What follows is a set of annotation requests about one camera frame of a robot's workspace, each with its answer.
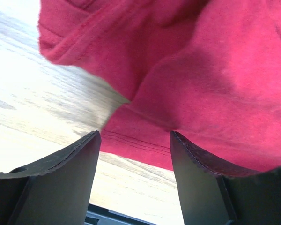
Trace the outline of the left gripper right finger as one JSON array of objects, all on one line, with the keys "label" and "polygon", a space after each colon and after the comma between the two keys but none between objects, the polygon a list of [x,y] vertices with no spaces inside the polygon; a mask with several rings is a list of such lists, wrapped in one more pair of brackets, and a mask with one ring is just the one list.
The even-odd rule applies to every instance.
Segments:
[{"label": "left gripper right finger", "polygon": [[281,166],[260,172],[170,134],[178,196],[187,225],[281,225]]}]

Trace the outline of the dark red t shirt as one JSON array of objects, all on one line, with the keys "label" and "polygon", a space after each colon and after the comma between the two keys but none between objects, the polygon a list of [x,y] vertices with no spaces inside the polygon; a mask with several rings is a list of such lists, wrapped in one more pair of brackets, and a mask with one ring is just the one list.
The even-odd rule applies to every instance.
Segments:
[{"label": "dark red t shirt", "polygon": [[281,0],[43,0],[40,53],[128,99],[101,150],[172,169],[170,131],[236,165],[281,165]]}]

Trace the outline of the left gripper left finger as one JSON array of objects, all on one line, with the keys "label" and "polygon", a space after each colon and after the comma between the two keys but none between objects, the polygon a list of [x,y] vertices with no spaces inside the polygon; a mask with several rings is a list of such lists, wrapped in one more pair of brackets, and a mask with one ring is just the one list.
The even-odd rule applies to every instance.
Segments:
[{"label": "left gripper left finger", "polygon": [[33,163],[0,172],[0,225],[82,225],[101,137],[93,131]]}]

